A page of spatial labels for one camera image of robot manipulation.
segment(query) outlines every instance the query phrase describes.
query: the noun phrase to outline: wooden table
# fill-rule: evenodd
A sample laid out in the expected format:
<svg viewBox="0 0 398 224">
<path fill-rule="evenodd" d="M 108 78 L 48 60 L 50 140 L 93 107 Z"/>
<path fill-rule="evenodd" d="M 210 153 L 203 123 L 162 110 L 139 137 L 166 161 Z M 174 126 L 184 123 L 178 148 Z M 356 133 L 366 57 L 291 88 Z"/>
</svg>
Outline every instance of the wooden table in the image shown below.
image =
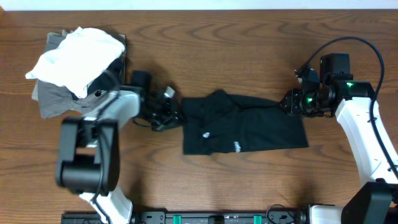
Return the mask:
<svg viewBox="0 0 398 224">
<path fill-rule="evenodd" d="M 41 119 L 25 74 L 48 32 L 95 27 L 126 34 L 128 73 L 146 69 L 184 96 L 228 93 L 281 99 L 299 86 L 293 70 L 322 44 L 355 35 L 384 56 L 379 95 L 387 132 L 398 149 L 397 11 L 100 11 L 7 12 L 0 25 L 0 223 L 59 223 L 90 206 L 54 181 L 60 123 Z M 372 50 L 355 41 L 321 55 L 348 52 L 356 80 L 379 79 Z M 319 68 L 318 58 L 312 65 Z M 266 210 L 274 203 L 345 205 L 359 190 L 348 140 L 336 119 L 304 121 L 310 147 L 267 152 L 182 155 L 182 129 L 120 132 L 119 183 L 138 209 Z"/>
</svg>

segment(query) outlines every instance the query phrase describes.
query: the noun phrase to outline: crumpled white fabric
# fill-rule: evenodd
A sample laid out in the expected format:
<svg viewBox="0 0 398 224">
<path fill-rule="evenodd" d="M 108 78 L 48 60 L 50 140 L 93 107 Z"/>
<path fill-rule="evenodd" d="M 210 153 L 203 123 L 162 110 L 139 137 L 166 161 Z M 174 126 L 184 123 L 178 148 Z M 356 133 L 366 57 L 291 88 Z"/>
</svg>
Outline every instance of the crumpled white fabric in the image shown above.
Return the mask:
<svg viewBox="0 0 398 224">
<path fill-rule="evenodd" d="M 120 41 L 102 30 L 79 27 L 57 49 L 41 55 L 25 77 L 65 86 L 77 97 L 85 98 L 89 85 L 124 49 Z"/>
</svg>

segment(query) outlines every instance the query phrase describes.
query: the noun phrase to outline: white logo on black cloth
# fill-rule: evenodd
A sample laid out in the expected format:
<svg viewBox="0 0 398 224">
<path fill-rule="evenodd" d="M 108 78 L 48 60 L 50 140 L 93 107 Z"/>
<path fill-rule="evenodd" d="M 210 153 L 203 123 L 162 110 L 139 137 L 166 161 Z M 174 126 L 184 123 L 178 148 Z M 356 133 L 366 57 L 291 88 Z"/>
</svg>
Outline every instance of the white logo on black cloth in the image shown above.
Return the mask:
<svg viewBox="0 0 398 224">
<path fill-rule="evenodd" d="M 235 145 L 235 152 L 241 152 L 241 146 L 239 145 L 239 142 L 234 142 Z"/>
</svg>

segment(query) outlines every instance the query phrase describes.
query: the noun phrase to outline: black cloth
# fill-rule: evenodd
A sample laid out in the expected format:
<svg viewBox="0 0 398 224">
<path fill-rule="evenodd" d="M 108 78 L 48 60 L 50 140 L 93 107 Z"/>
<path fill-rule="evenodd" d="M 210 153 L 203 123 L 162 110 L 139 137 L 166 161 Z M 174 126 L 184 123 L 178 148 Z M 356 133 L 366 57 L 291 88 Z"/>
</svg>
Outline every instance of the black cloth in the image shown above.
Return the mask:
<svg viewBox="0 0 398 224">
<path fill-rule="evenodd" d="M 184 98 L 182 112 L 184 154 L 308 147 L 302 119 L 278 110 L 275 101 L 218 90 L 206 98 Z"/>
<path fill-rule="evenodd" d="M 87 95 L 97 92 L 98 90 L 111 90 L 114 87 L 114 81 L 109 76 L 113 75 L 115 79 L 120 82 L 119 74 L 123 69 L 123 66 L 124 64 L 119 58 L 113 60 L 113 62 L 107 67 L 107 71 L 109 71 L 109 73 L 107 74 L 103 72 L 96 79 L 94 79 L 87 89 Z M 74 93 L 70 92 L 70 94 L 72 94 L 73 100 L 79 100 L 79 97 L 77 97 Z"/>
</svg>

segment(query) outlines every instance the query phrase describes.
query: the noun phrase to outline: wooden tabletop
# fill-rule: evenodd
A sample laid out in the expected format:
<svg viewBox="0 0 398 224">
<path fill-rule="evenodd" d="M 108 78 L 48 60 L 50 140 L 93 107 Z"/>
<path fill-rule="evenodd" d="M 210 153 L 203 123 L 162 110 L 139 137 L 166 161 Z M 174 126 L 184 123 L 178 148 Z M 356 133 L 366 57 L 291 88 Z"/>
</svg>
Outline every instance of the wooden tabletop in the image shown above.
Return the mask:
<svg viewBox="0 0 398 224">
<path fill-rule="evenodd" d="M 90 11 L 7 12 L 0 21 L 0 223 L 59 223 L 90 206 L 55 184 L 60 123 L 42 119 L 25 74 L 43 53 L 47 33 L 95 27 L 126 34 L 127 70 L 144 69 L 184 96 L 228 93 L 281 99 L 298 87 L 294 69 L 321 45 L 355 35 L 374 43 L 386 64 L 378 102 L 398 149 L 397 11 Z M 356 80 L 379 79 L 374 52 L 360 42 L 334 44 L 319 56 L 347 52 Z M 318 70 L 319 58 L 313 67 Z M 182 129 L 120 132 L 119 184 L 138 208 L 266 210 L 274 203 L 345 205 L 359 190 L 348 140 L 336 119 L 304 121 L 305 149 L 184 156 Z"/>
</svg>

